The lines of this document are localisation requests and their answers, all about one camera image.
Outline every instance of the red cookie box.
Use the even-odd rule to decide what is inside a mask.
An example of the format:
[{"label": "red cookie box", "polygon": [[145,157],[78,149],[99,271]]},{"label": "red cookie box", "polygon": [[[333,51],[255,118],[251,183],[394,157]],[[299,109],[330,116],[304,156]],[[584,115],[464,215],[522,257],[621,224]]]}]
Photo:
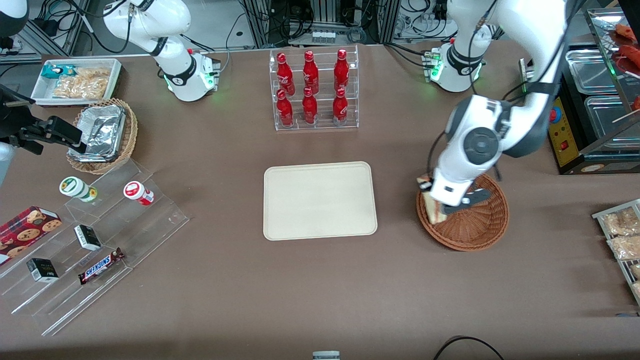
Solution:
[{"label": "red cookie box", "polygon": [[60,226],[58,214],[31,206],[0,226],[0,265]]}]

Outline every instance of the white container with red label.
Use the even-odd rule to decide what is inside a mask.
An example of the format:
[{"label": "white container with red label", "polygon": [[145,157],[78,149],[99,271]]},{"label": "white container with red label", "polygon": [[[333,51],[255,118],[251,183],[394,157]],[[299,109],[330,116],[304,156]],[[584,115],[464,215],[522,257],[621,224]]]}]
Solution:
[{"label": "white container with red label", "polygon": [[122,192],[128,199],[135,200],[144,206],[149,206],[154,201],[154,193],[139,181],[128,182]]}]

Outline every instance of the white tray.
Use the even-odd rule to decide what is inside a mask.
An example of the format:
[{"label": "white tray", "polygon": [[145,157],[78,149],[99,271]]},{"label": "white tray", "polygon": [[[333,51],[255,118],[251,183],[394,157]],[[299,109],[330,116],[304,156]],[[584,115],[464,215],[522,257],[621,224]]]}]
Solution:
[{"label": "white tray", "polygon": [[53,97],[53,90],[58,84],[58,79],[49,79],[43,76],[38,76],[36,85],[31,93],[31,98],[36,101],[40,106],[77,106],[88,105],[98,102],[100,100],[110,99],[115,90],[116,82],[118,81],[118,75],[120,75],[120,69],[122,64],[114,58],[98,58],[98,59],[57,59],[47,60],[43,66],[48,64],[60,64],[60,65],[75,65],[76,67],[105,67],[111,69],[109,75],[109,82],[104,92],[102,99],[88,100],[88,99],[60,99]]},{"label": "white tray", "polygon": [[371,167],[350,163],[272,167],[264,173],[264,237],[371,235],[378,228]]}]

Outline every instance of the small bottle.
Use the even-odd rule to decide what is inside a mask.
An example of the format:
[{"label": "small bottle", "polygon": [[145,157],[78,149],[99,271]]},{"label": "small bottle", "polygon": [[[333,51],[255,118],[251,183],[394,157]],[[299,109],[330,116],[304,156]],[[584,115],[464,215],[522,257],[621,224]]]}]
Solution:
[{"label": "small bottle", "polygon": [[333,68],[333,87],[335,91],[339,88],[346,88],[349,84],[349,63],[347,63],[347,51],[338,50],[338,61]]},{"label": "small bottle", "polygon": [[305,88],[305,98],[302,99],[302,108],[305,111],[305,122],[315,125],[318,121],[318,103],[314,97],[313,90],[307,86]]},{"label": "small bottle", "polygon": [[276,107],[278,108],[278,116],[280,117],[280,122],[284,127],[292,127],[293,126],[293,107],[291,107],[291,103],[287,99],[287,94],[282,89],[278,89],[276,92],[276,96],[278,97],[278,102],[276,102]]},{"label": "small bottle", "polygon": [[280,88],[287,92],[288,96],[293,96],[296,93],[296,87],[293,85],[293,71],[287,63],[287,57],[283,53],[279,53],[276,56],[278,59],[278,82]]},{"label": "small bottle", "polygon": [[310,87],[314,95],[317,94],[320,91],[320,79],[318,65],[314,61],[314,52],[311,50],[305,51],[305,67],[302,73],[305,76],[305,86]]},{"label": "small bottle", "polygon": [[124,196],[128,199],[135,200],[144,206],[149,206],[154,201],[154,193],[145,188],[139,181],[129,181],[122,190]]},{"label": "small bottle", "polygon": [[344,88],[339,88],[335,92],[333,100],[333,123],[336,126],[343,126],[347,123],[347,106],[349,103],[344,97]]},{"label": "small bottle", "polygon": [[60,183],[60,192],[83,202],[91,202],[98,196],[96,188],[87,185],[75,176],[69,176]]}]

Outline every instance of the aluminum foil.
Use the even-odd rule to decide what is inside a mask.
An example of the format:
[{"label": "aluminum foil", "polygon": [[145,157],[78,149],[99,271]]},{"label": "aluminum foil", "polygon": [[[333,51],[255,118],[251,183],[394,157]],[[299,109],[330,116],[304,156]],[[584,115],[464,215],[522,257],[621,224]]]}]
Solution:
[{"label": "aluminum foil", "polygon": [[81,139],[86,144],[86,152],[79,154],[69,149],[68,155],[83,163],[116,160],[126,117],[124,108],[117,105],[84,109],[77,128],[82,131]]}]

